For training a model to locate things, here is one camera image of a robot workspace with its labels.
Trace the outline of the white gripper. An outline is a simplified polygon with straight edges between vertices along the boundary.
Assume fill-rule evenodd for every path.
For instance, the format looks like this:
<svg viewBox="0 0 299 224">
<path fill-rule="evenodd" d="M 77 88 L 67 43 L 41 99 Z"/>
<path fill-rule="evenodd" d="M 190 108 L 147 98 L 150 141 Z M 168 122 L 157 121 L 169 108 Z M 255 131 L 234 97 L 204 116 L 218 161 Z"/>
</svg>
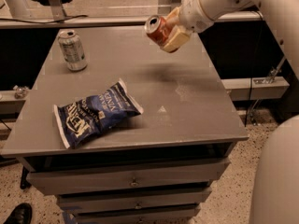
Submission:
<svg viewBox="0 0 299 224">
<path fill-rule="evenodd" d="M 161 46 L 165 52 L 172 53 L 187 43 L 193 32 L 202 33 L 214 24 L 205 13 L 200 0 L 184 0 L 165 18 L 167 26 L 174 26 L 169 37 Z"/>
</svg>

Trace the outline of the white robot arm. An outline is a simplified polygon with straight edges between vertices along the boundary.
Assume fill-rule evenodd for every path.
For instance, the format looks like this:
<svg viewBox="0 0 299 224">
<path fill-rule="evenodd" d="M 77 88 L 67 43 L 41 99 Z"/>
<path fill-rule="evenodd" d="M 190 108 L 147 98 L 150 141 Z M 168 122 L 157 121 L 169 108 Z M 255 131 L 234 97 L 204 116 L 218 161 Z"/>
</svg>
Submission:
<svg viewBox="0 0 299 224">
<path fill-rule="evenodd" d="M 161 44 L 172 52 L 224 14 L 256 6 L 299 77 L 299 0 L 184 0 L 167 17 L 171 33 Z M 186 35 L 178 31 L 183 27 Z M 299 224 L 299 116 L 281 123 L 263 146 L 256 170 L 249 224 Z"/>
</svg>

